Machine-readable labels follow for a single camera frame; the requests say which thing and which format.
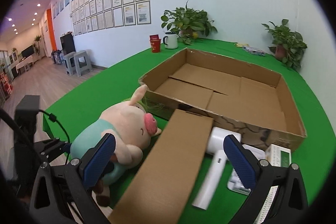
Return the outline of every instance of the stuffed animal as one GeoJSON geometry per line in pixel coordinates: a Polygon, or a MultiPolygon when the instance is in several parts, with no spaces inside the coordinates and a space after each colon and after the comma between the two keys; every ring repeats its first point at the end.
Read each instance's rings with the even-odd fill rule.
{"type": "Polygon", "coordinates": [[[71,145],[71,157],[80,159],[106,133],[115,137],[115,153],[110,159],[114,163],[114,169],[104,175],[94,188],[100,206],[110,204],[109,185],[116,182],[127,169],[138,165],[142,160],[142,150],[149,146],[151,137],[161,133],[153,115],[146,113],[139,103],[146,90],[147,86],[142,85],[129,101],[104,110],[99,119],[84,129],[71,145]]]}

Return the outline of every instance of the green tablecloth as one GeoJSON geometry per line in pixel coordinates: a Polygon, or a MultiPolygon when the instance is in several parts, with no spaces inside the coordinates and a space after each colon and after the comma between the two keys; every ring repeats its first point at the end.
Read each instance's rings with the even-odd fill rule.
{"type": "MultiPolygon", "coordinates": [[[[167,50],[162,47],[162,52],[155,54],[151,53],[150,49],[140,52],[82,83],[50,106],[48,112],[57,115],[58,120],[66,128],[71,141],[73,141],[83,129],[98,119],[103,110],[129,98],[138,87],[140,76],[182,48],[184,48],[182,45],[179,45],[179,48],[175,50],[167,50]]],[[[311,203],[334,160],[336,138],[322,106],[304,79],[297,72],[284,67],[273,56],[251,55],[230,42],[198,39],[190,48],[254,63],[277,71],[284,76],[307,130],[308,137],[292,154],[292,161],[298,163],[301,168],[308,201],[311,203]]],[[[165,125],[166,121],[158,118],[158,126],[163,129],[165,125]]],[[[50,136],[66,140],[57,124],[44,119],[43,126],[50,136]]],[[[227,223],[245,200],[246,196],[232,192],[226,187],[232,172],[232,166],[228,163],[208,210],[197,209],[191,205],[210,163],[211,157],[205,156],[179,223],[227,223]]],[[[111,187],[112,203],[121,197],[136,170],[129,170],[111,187]]]]}

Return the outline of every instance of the white hair dryer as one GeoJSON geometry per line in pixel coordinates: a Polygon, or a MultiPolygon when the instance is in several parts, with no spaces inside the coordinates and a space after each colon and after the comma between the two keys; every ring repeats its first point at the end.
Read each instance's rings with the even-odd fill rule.
{"type": "Polygon", "coordinates": [[[239,142],[241,141],[241,135],[239,133],[219,127],[212,128],[206,153],[213,155],[213,158],[203,184],[194,199],[193,206],[204,210],[208,208],[222,177],[227,160],[223,149],[224,138],[231,134],[234,135],[239,142]]]}

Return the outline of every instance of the long brown cardboard box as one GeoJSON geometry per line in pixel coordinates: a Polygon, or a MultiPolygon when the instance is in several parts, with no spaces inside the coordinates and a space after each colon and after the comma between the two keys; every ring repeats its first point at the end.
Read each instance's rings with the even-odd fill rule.
{"type": "Polygon", "coordinates": [[[110,222],[176,224],[194,187],[212,123],[212,118],[175,110],[110,222]]]}
{"type": "Polygon", "coordinates": [[[150,89],[149,111],[167,120],[175,109],[212,117],[214,126],[263,150],[275,144],[294,151],[307,136],[284,78],[258,65],[186,48],[139,83],[150,89]]]}

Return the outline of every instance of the metal screw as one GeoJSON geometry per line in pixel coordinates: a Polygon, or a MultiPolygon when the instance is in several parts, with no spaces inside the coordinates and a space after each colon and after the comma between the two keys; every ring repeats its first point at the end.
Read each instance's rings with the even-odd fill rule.
{"type": "Polygon", "coordinates": [[[48,166],[48,163],[46,162],[46,161],[44,161],[41,165],[40,165],[40,167],[41,168],[46,168],[48,166]]]}
{"type": "Polygon", "coordinates": [[[293,168],[294,170],[298,170],[299,166],[298,166],[297,164],[292,164],[292,168],[293,168]]]}
{"type": "Polygon", "coordinates": [[[79,163],[79,159],[72,159],[70,163],[71,165],[76,166],[79,163]]]}
{"type": "Polygon", "coordinates": [[[268,165],[268,161],[267,160],[260,160],[259,162],[260,162],[260,165],[263,166],[263,167],[265,167],[265,166],[268,165]]]}

